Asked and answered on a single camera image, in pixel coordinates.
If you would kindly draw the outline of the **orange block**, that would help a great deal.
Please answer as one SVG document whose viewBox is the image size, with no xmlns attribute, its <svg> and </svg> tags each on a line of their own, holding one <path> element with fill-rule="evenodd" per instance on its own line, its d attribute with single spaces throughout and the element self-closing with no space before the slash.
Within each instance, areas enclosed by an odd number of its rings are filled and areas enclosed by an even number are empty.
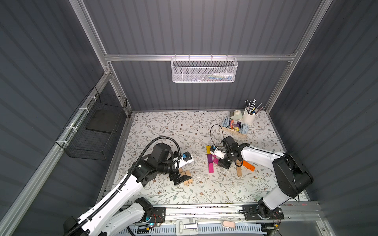
<svg viewBox="0 0 378 236">
<path fill-rule="evenodd" d="M 252 172 L 256 169 L 254 165 L 250 164 L 245 160 L 243 161 L 243 166 Z"/>
</svg>

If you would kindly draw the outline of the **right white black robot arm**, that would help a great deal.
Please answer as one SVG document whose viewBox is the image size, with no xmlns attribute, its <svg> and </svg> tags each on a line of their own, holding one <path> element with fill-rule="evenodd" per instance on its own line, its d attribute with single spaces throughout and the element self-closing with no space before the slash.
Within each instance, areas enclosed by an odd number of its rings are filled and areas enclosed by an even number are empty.
<svg viewBox="0 0 378 236">
<path fill-rule="evenodd" d="M 221 140 L 224 151 L 212 146 L 211 154 L 219 158 L 218 165 L 229 169 L 232 163 L 242 164 L 253 162 L 274 171 L 277 186 L 258 201 L 256 213 L 261 218 L 278 211 L 281 204 L 296 198 L 314 182 L 314 178 L 303 162 L 282 152 L 271 152 L 251 146 L 247 143 L 238 144 L 231 136 Z"/>
</svg>

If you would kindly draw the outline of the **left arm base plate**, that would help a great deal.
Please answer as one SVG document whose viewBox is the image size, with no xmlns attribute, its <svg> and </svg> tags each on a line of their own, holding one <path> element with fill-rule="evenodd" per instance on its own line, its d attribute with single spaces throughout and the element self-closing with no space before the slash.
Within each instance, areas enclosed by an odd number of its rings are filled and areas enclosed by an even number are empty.
<svg viewBox="0 0 378 236">
<path fill-rule="evenodd" d="M 166 216 L 166 207 L 153 207 L 151 213 L 147 213 L 146 217 L 142 217 L 140 221 L 137 223 L 139 224 L 147 224 L 147 223 L 164 223 Z"/>
</svg>

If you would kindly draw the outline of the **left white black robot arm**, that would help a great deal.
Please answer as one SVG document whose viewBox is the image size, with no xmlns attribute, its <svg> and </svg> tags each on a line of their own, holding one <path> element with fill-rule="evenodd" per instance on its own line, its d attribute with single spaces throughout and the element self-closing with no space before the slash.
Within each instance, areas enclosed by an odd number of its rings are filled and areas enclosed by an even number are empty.
<svg viewBox="0 0 378 236">
<path fill-rule="evenodd" d="M 191 180 L 180 174 L 179 169 L 191 164 L 194 158 L 190 152 L 180 149 L 172 151 L 162 143 L 162 136 L 153 139 L 129 168 L 127 174 L 95 206 L 78 218 L 70 217 L 64 223 L 65 236 L 114 236 L 130 225 L 149 222 L 153 214 L 152 204 L 139 198 L 126 210 L 121 207 L 139 193 L 158 174 L 168 175 L 174 185 Z"/>
</svg>

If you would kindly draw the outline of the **purple block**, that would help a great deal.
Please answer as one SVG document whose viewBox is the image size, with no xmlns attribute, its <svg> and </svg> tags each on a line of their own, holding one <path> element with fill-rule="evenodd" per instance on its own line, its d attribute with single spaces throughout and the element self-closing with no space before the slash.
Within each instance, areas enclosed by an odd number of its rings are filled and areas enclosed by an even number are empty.
<svg viewBox="0 0 378 236">
<path fill-rule="evenodd" d="M 207 154 L 207 160 L 208 160 L 208 163 L 213 163 L 213 157 L 211 154 Z"/>
</svg>

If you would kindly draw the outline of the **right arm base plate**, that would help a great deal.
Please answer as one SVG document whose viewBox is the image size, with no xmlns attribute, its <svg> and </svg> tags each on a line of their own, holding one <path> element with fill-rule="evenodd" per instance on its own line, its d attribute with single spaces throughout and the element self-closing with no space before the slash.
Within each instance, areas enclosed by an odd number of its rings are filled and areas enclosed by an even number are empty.
<svg viewBox="0 0 378 236">
<path fill-rule="evenodd" d="M 284 214 L 280 207 L 269 209 L 263 205 L 248 204 L 242 205 L 238 211 L 243 214 L 246 220 L 283 220 Z"/>
</svg>

